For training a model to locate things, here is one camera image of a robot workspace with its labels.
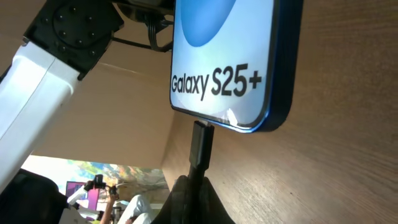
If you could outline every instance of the wood grain surface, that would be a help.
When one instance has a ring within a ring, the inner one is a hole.
[[[271,133],[216,127],[210,169],[236,223],[398,223],[398,1],[305,1],[294,100]],[[163,161],[188,174],[195,119]]]

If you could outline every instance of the screw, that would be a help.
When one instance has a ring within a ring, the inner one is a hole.
[[[49,23],[49,19],[47,19],[47,18],[42,18],[42,23],[43,23],[43,24],[48,24],[48,23]]]
[[[70,6],[69,11],[71,13],[76,13],[76,7],[75,6]]]
[[[59,34],[60,37],[63,37],[63,38],[65,38],[67,36],[67,33],[65,31],[63,31],[63,30],[60,30],[58,32],[58,34]]]
[[[61,52],[65,52],[67,48],[65,46],[59,46],[58,50]]]

